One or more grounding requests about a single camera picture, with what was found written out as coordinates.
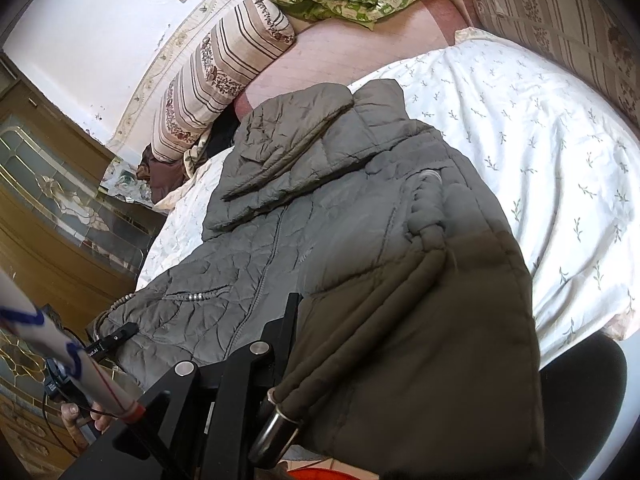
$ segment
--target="hand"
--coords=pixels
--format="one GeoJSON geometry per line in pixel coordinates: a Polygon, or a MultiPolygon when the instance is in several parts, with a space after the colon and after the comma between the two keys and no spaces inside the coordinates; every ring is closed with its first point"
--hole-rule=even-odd
{"type": "MultiPolygon", "coordinates": [[[[94,410],[98,410],[99,412],[103,411],[103,408],[97,402],[94,402],[91,406],[94,410]]],[[[78,426],[78,417],[80,416],[80,410],[75,404],[63,404],[60,407],[60,415],[62,416],[62,423],[65,425],[66,430],[69,432],[69,435],[76,443],[76,447],[78,451],[82,453],[85,449],[89,447],[88,442],[84,438],[84,435],[80,431],[80,427],[78,426]]],[[[95,424],[95,427],[101,433],[107,431],[108,427],[111,425],[111,421],[113,420],[108,415],[100,415],[98,413],[91,413],[91,418],[88,424],[95,424]]]]}

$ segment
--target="metal cylinder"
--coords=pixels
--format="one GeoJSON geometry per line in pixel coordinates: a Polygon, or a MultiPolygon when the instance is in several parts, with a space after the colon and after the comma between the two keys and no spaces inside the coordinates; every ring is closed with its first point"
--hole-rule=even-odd
{"type": "Polygon", "coordinates": [[[300,424],[276,406],[249,450],[249,462],[261,469],[276,467],[299,430],[300,424]]]}

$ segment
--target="mattress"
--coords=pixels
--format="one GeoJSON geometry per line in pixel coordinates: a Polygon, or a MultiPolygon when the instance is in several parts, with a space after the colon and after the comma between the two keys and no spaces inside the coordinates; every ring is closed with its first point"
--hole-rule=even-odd
{"type": "MultiPolygon", "coordinates": [[[[409,116],[441,130],[496,194],[533,276],[542,366],[602,328],[628,337],[640,323],[634,132],[578,78],[523,47],[473,28],[459,31],[456,41],[391,63],[350,88],[396,79],[409,116]]],[[[223,157],[209,161],[178,200],[138,288],[202,243],[223,157]]]]}

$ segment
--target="striped pillow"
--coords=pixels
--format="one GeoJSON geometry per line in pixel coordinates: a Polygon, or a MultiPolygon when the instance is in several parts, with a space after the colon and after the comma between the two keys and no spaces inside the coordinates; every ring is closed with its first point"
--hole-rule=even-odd
{"type": "Polygon", "coordinates": [[[289,20],[269,0],[245,0],[206,35],[162,96],[151,147],[182,158],[228,104],[293,43],[289,20]]]}

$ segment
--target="blue tape mark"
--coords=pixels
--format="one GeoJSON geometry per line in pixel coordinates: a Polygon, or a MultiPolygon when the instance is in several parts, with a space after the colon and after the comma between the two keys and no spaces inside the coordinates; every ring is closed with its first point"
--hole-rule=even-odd
{"type": "Polygon", "coordinates": [[[82,377],[82,362],[80,361],[80,356],[78,355],[79,350],[84,349],[74,342],[69,342],[66,344],[66,352],[74,362],[74,366],[73,368],[70,368],[65,365],[65,372],[67,375],[72,376],[77,381],[79,381],[80,377],[82,377]]]}
{"type": "Polygon", "coordinates": [[[34,315],[0,306],[0,317],[12,323],[21,323],[23,325],[44,325],[44,314],[39,309],[36,309],[36,314],[34,315]]]}

